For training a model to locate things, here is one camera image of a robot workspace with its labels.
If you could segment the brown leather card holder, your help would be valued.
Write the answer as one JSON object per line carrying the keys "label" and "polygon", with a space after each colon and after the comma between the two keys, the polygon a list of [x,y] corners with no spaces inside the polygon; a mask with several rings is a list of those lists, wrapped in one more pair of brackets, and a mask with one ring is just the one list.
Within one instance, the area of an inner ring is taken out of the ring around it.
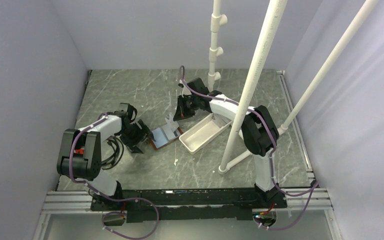
{"label": "brown leather card holder", "polygon": [[153,139],[149,141],[149,144],[157,151],[178,139],[183,134],[183,131],[179,127],[172,129],[166,124],[152,130],[151,133],[153,134]]}

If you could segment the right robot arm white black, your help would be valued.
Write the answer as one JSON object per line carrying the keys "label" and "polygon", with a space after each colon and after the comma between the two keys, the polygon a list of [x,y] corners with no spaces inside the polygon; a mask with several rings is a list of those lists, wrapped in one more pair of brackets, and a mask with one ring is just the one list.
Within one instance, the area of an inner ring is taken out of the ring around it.
{"label": "right robot arm white black", "polygon": [[[186,82],[179,79],[179,86],[189,94],[177,97],[174,121],[193,117],[197,110],[218,114],[233,120],[239,112],[239,103],[220,91],[209,91],[201,78]],[[255,165],[255,200],[262,207],[286,207],[285,194],[281,193],[275,177],[273,155],[280,134],[269,110],[260,105],[250,107],[240,125],[240,132],[246,149],[252,154]]]}

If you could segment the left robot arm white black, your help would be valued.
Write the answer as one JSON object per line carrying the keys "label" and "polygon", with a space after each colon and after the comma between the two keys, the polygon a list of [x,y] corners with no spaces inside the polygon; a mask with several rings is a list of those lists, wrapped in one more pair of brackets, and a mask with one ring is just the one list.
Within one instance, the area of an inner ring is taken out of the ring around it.
{"label": "left robot arm white black", "polygon": [[64,131],[57,160],[57,172],[77,184],[84,184],[104,198],[111,210],[124,203],[121,184],[107,174],[124,152],[141,154],[139,144],[153,140],[149,127],[136,119],[137,109],[121,103],[113,112],[103,112],[98,119],[78,129]]}

